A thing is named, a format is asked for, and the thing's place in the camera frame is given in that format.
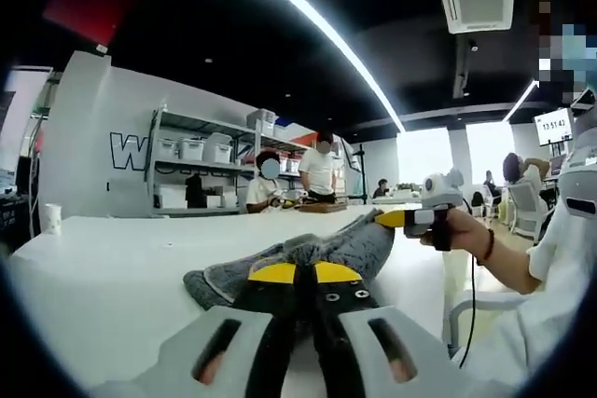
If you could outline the person's right hand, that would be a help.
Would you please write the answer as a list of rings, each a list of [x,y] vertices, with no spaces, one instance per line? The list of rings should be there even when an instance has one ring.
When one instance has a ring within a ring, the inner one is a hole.
[[[452,250],[464,250],[477,259],[485,254],[491,235],[477,219],[458,209],[448,210],[446,224],[449,228]]]

